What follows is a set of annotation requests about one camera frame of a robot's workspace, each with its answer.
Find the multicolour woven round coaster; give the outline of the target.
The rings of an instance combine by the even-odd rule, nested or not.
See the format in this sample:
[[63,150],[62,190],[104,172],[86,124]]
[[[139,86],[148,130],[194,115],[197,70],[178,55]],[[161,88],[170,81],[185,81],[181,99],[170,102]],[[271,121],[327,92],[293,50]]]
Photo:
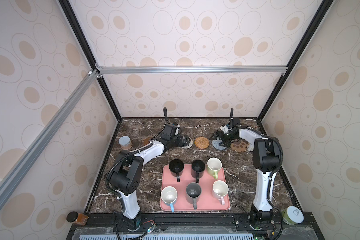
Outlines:
[[193,141],[190,141],[189,144],[187,146],[183,146],[183,149],[189,149],[193,146]]

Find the cork paw print coaster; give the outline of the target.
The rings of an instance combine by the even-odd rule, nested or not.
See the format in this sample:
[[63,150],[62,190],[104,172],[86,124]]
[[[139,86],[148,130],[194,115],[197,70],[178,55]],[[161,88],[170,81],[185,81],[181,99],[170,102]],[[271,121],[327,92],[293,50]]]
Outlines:
[[248,148],[248,142],[245,140],[235,141],[231,143],[230,148],[237,153],[245,152]]

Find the blue woven round coaster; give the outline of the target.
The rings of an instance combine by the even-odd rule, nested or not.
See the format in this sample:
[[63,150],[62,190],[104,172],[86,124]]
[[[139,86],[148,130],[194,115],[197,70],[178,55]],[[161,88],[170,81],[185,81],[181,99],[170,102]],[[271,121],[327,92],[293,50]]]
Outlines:
[[227,147],[224,145],[223,141],[220,139],[217,140],[213,140],[212,141],[212,145],[215,149],[219,150],[219,151],[223,151],[225,150]]

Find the rattan woven round coaster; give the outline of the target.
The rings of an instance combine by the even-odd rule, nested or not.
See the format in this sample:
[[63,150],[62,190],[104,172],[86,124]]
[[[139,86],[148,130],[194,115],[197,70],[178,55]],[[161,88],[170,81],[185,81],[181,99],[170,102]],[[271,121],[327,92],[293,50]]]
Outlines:
[[209,140],[205,137],[197,137],[194,143],[195,146],[199,149],[206,149],[210,145]]

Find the black mug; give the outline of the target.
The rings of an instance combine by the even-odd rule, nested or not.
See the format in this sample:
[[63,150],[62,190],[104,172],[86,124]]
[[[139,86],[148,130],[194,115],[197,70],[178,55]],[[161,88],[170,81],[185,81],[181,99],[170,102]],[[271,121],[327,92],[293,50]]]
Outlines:
[[185,164],[180,159],[174,159],[174,160],[170,161],[170,163],[169,163],[169,170],[171,172],[171,175],[173,177],[176,177],[177,182],[180,182],[180,176],[183,173],[184,167],[185,167]]
[[200,183],[200,179],[204,175],[206,165],[201,160],[194,160],[191,164],[191,175],[196,180],[196,183]]

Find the brown wooden round coaster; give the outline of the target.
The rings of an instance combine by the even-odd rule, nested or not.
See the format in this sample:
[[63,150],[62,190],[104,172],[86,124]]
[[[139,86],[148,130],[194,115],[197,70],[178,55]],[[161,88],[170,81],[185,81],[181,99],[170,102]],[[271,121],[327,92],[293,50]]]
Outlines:
[[143,146],[148,145],[148,144],[150,143],[150,141],[151,141],[151,140],[152,140],[151,138],[147,138],[147,139],[145,139],[145,140],[143,141]]

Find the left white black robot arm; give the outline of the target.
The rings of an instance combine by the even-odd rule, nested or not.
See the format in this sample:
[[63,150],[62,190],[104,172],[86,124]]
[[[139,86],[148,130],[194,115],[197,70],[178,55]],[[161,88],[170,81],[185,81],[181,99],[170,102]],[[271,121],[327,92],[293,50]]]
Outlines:
[[190,148],[193,142],[187,135],[175,135],[170,139],[152,139],[134,151],[121,151],[105,177],[105,186],[121,202],[119,213],[127,226],[136,230],[141,222],[141,208],[136,190],[141,182],[143,166],[172,148]]

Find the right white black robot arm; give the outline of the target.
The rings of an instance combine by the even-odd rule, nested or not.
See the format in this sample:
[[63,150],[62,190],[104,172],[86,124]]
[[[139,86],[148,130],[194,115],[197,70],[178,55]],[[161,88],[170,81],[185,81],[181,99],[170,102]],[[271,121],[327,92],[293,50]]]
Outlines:
[[250,127],[227,126],[216,130],[210,137],[214,147],[229,148],[237,140],[245,140],[253,147],[253,165],[257,170],[256,195],[249,216],[254,229],[270,222],[273,218],[273,184],[282,166],[283,150],[279,141]]

